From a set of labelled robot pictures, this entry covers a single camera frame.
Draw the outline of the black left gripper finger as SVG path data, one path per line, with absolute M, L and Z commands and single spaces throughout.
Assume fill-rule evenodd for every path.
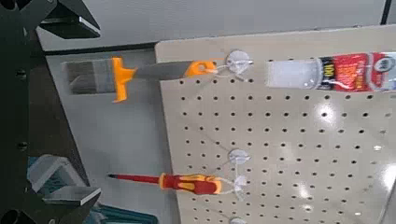
M 97 187 L 64 186 L 50 192 L 35 191 L 39 204 L 34 211 L 36 224 L 82 224 L 101 196 Z
M 82 0 L 31 0 L 34 25 L 62 39 L 98 38 L 99 24 Z

